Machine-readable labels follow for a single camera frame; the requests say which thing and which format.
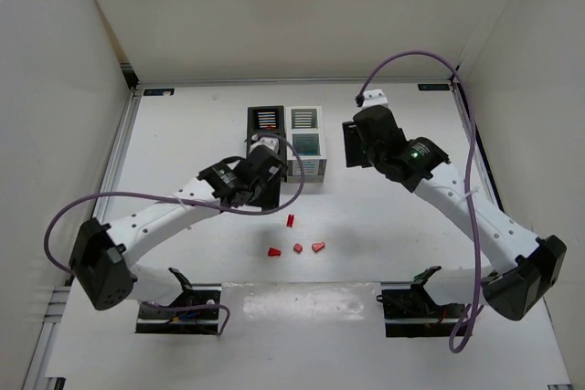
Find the red block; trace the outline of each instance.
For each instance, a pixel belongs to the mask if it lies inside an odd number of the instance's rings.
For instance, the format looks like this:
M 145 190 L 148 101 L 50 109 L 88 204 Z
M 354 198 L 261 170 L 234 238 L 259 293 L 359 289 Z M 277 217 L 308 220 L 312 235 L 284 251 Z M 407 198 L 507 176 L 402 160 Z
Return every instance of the red block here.
M 325 248 L 325 243 L 324 242 L 315 242 L 313 245 L 311 245 L 311 247 L 313 248 L 313 251 L 315 253 L 319 253 L 321 250 L 323 250 Z
M 280 256 L 281 255 L 281 251 L 277 248 L 272 248 L 270 247 L 268 249 L 268 256 L 273 257 L 273 256 Z

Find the black rectangular label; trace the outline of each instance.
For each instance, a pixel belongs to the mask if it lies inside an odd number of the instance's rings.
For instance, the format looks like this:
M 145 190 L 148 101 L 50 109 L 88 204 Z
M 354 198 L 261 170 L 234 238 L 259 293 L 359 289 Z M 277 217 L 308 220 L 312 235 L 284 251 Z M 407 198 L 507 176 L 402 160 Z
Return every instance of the black rectangular label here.
M 143 96 L 173 96 L 175 89 L 146 89 Z
M 449 84 L 419 84 L 419 91 L 449 91 Z

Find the white wall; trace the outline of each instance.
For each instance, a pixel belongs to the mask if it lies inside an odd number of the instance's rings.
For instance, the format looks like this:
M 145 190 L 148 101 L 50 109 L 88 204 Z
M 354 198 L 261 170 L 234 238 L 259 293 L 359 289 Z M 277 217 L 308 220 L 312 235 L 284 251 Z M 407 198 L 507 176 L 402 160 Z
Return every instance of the white wall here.
M 92 0 L 0 0 L 0 388 L 20 388 L 53 286 L 44 228 L 93 192 L 127 98 Z M 73 213 L 53 237 L 66 260 Z
M 512 0 L 471 74 L 506 211 L 568 246 L 547 303 L 575 384 L 585 386 L 585 0 Z
M 507 0 L 98 0 L 141 80 L 366 76 L 473 59 Z M 389 76 L 446 78 L 422 57 Z

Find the white panel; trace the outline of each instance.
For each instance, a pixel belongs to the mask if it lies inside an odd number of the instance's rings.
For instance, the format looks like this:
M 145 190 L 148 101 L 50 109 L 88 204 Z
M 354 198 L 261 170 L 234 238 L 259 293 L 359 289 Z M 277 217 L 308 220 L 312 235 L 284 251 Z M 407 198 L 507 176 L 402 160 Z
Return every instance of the white panel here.
M 467 56 L 476 55 L 507 2 L 98 1 L 141 80 L 366 76 L 382 58 L 414 48 L 457 64 L 471 36 Z M 387 74 L 447 77 L 423 58 Z
M 573 382 L 585 386 L 585 0 L 512 0 L 471 76 L 504 206 L 568 246 L 550 314 Z
M 404 280 L 433 264 L 473 264 L 471 242 L 431 206 L 373 169 L 345 168 L 341 122 L 356 112 L 357 87 L 200 87 L 143 97 L 120 189 L 170 193 L 200 169 L 243 153 L 250 105 L 322 106 L 327 178 L 307 185 L 281 214 L 216 216 L 142 259 L 177 267 L 194 282 L 266 282 L 224 285 L 222 301 L 234 314 L 221 340 L 133 334 L 135 303 L 96 312 L 75 284 L 49 372 L 66 376 L 68 390 L 492 390 L 567 382 L 542 304 L 522 322 L 483 313 L 468 350 L 455 356 L 445 339 L 387 340 L 371 285 L 267 285 Z M 407 136 L 433 139 L 463 168 L 467 142 L 450 92 L 419 92 L 415 84 L 381 88 Z M 473 185 L 479 181 L 475 176 Z M 295 188 L 285 184 L 282 201 Z M 107 217 L 140 206 L 113 199 Z M 285 226 L 289 213 L 293 228 Z M 322 240 L 326 248 L 315 255 L 310 244 Z M 295 242 L 304 244 L 301 255 L 293 252 Z M 268 247 L 280 248 L 282 256 L 268 258 Z
M 20 388 L 53 287 L 50 218 L 101 180 L 127 89 L 92 0 L 0 0 L 0 388 Z M 68 254 L 88 208 L 53 247 Z

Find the purple cable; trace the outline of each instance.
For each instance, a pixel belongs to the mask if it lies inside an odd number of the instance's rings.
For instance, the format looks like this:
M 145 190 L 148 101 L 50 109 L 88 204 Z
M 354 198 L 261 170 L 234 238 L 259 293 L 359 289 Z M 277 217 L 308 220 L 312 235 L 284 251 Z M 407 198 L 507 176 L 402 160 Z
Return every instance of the purple cable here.
M 223 310 L 226 312 L 226 320 L 224 320 L 223 323 L 221 323 L 219 331 L 213 332 L 213 334 L 217 335 L 218 337 L 221 336 L 221 334 L 223 333 L 223 330 L 226 328 L 226 325 L 228 324 L 229 317 L 231 316 L 231 311 L 229 310 L 229 308 L 226 305 L 222 305 L 220 303 L 210 303 L 208 305 L 174 306 L 172 308 L 159 305 L 158 303 L 154 303 L 152 301 L 143 301 L 142 304 L 154 310 L 165 310 L 172 312 Z
M 473 152 L 475 151 L 475 137 L 476 137 L 476 132 L 477 132 L 477 128 L 475 127 L 475 111 L 473 108 L 473 102 L 469 99 L 470 95 L 467 92 L 467 88 L 465 87 L 465 84 L 463 83 L 463 80 L 461 79 L 459 72 L 457 72 L 457 69 L 449 61 L 447 61 L 445 58 L 443 58 L 439 55 L 433 54 L 432 52 L 429 52 L 427 50 L 409 50 L 406 52 L 400 52 L 396 55 L 393 55 L 390 58 L 386 58 L 372 71 L 372 73 L 370 73 L 369 77 L 367 77 L 367 79 L 366 79 L 366 82 L 362 86 L 361 91 L 359 91 L 359 95 L 362 95 L 364 93 L 364 91 L 366 91 L 367 85 L 370 83 L 370 81 L 376 76 L 376 74 L 384 66 L 386 66 L 391 61 L 394 61 L 395 59 L 407 57 L 410 55 L 422 55 L 424 57 L 434 58 L 437 61 L 439 61 L 440 63 L 442 63 L 442 65 L 445 66 L 447 69 L 449 69 L 451 71 L 451 73 L 453 74 L 453 76 L 457 79 L 457 81 L 461 85 L 461 88 L 463 90 L 463 94 L 465 95 L 465 97 L 468 100 L 467 106 L 468 106 L 468 115 L 469 115 L 470 141 L 469 141 L 469 152 L 467 153 L 467 162 L 465 164 L 465 176 L 463 178 L 463 185 L 465 188 L 465 193 L 469 193 L 471 191 L 471 174 L 472 174 L 472 164 L 473 164 Z M 474 260 L 475 260 L 475 275 L 474 275 L 474 280 L 473 280 L 473 300 L 472 300 L 472 304 L 471 304 L 471 315 L 469 316 L 469 319 L 465 320 L 465 318 L 467 316 L 467 311 L 470 309 L 470 307 L 468 306 L 468 307 L 466 307 L 465 312 L 460 317 L 459 321 L 457 321 L 457 323 L 453 327 L 453 330 L 452 330 L 451 335 L 449 337 L 449 349 L 453 353 L 459 353 L 465 348 L 465 346 L 469 342 L 469 339 L 472 335 L 473 327 L 475 325 L 475 319 L 477 319 L 477 316 L 479 315 L 479 312 L 481 311 L 480 306 L 479 306 L 479 298 L 480 298 L 481 287 L 482 287 L 481 286 L 481 281 L 482 281 L 482 275 L 481 275 L 482 250 L 481 250 L 480 241 L 479 241 L 479 228 L 477 226 L 477 217 L 475 215 L 475 207 L 473 206 L 473 198 L 471 196 L 467 197 L 467 207 L 469 208 L 469 217 L 470 217 L 471 223 L 472 223 L 473 249 L 474 249 L 474 255 L 475 255 L 475 258 L 474 258 Z M 466 326 L 467 326 L 466 330 L 465 330 L 465 335 L 463 336 L 463 339 L 459 343 L 459 345 L 455 346 L 455 336 L 457 335 L 457 331 L 459 331 L 459 329 L 463 326 L 464 323 L 466 323 Z
M 301 194 L 301 192 L 303 191 L 304 180 L 305 180 L 304 179 L 303 161 L 301 160 L 301 156 L 299 155 L 298 152 L 296 152 L 296 150 L 291 145 L 291 143 L 289 141 L 287 141 L 286 139 L 284 139 L 283 137 L 281 137 L 277 134 L 269 134 L 269 133 L 260 134 L 259 137 L 272 137 L 274 139 L 278 139 L 280 142 L 283 142 L 291 150 L 292 154 L 294 155 L 294 158 L 296 159 L 297 163 L 299 164 L 299 169 L 301 170 L 301 181 L 299 183 L 299 187 L 297 188 L 296 192 L 291 197 L 291 199 L 289 201 L 287 201 L 286 203 L 284 203 L 283 205 L 280 205 L 280 206 L 275 207 L 273 209 L 264 210 L 264 211 L 252 211 L 252 210 L 239 210 L 239 209 L 234 209 L 231 207 L 219 206 L 219 205 L 215 205 L 213 203 L 209 203 L 209 202 L 205 202 L 205 201 L 187 200 L 185 198 L 178 199 L 178 198 L 174 198 L 172 196 L 142 194 L 142 193 L 138 193 L 138 192 L 101 192 L 101 193 L 96 193 L 96 194 L 89 194 L 89 195 L 83 196 L 82 198 L 78 198 L 77 200 L 72 201 L 68 205 L 64 206 L 61 210 L 59 210 L 57 212 L 57 214 L 53 217 L 53 219 L 51 219 L 51 221 L 48 223 L 47 230 L 45 231 L 45 237 L 43 239 L 43 249 L 45 250 L 45 255 L 47 256 L 47 259 L 58 269 L 62 269 L 66 273 L 73 275 L 73 271 L 69 267 L 61 264 L 51 254 L 51 251 L 50 251 L 50 248 L 48 245 L 49 239 L 51 236 L 51 232 L 53 231 L 53 228 L 55 228 L 55 225 L 61 219 L 61 217 L 63 215 L 65 215 L 71 208 L 73 208 L 77 205 L 80 205 L 82 203 L 85 203 L 87 201 L 96 200 L 98 198 L 103 198 L 106 196 L 126 196 L 126 197 L 131 197 L 131 198 L 142 198 L 145 200 L 153 200 L 153 201 L 158 201 L 161 203 L 168 203 L 168 204 L 172 204 L 172 205 L 184 204 L 184 205 L 188 205 L 188 206 L 201 206 L 201 207 L 208 207 L 210 209 L 216 209 L 216 210 L 219 210 L 221 212 L 229 212 L 231 214 L 246 215 L 246 216 L 270 215 L 270 214 L 273 214 L 275 212 L 279 212 L 279 211 L 285 209 L 286 207 L 288 207 L 292 203 L 294 203 L 296 201 L 296 199 L 299 197 L 299 195 Z M 223 325 L 221 326 L 221 329 L 219 330 L 218 335 L 221 335 L 221 333 L 223 333 L 223 328 L 226 326 L 226 323 L 228 322 L 229 315 L 230 315 L 228 307 L 226 307 L 225 305 L 220 305 L 220 304 L 167 308 L 167 307 L 164 307 L 162 305 L 157 305 L 156 303 L 150 303 L 150 302 L 143 302 L 143 303 L 145 303 L 147 306 L 150 306 L 151 308 L 160 307 L 160 308 L 164 308 L 167 311 L 175 311 L 175 312 L 196 311 L 196 310 L 205 310 L 205 309 L 222 309 L 228 315 L 226 316 L 226 320 L 224 321 Z

